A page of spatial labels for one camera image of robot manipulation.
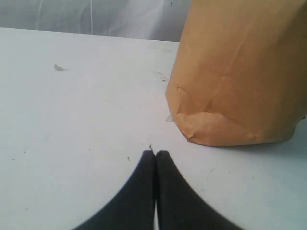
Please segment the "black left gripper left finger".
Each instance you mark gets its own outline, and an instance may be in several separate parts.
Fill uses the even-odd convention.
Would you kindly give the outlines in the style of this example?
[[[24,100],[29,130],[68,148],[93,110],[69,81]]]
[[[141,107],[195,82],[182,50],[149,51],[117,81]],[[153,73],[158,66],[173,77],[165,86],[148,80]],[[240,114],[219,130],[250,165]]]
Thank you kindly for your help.
[[[155,155],[142,153],[120,191],[77,230],[153,230],[155,213]]]

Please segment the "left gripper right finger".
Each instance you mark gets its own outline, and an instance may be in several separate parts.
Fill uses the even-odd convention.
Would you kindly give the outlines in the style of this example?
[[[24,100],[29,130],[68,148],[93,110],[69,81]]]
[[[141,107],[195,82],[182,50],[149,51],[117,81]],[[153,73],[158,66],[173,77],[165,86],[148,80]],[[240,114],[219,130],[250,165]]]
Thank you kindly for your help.
[[[156,155],[156,202],[160,230],[238,230],[190,187],[170,153]]]

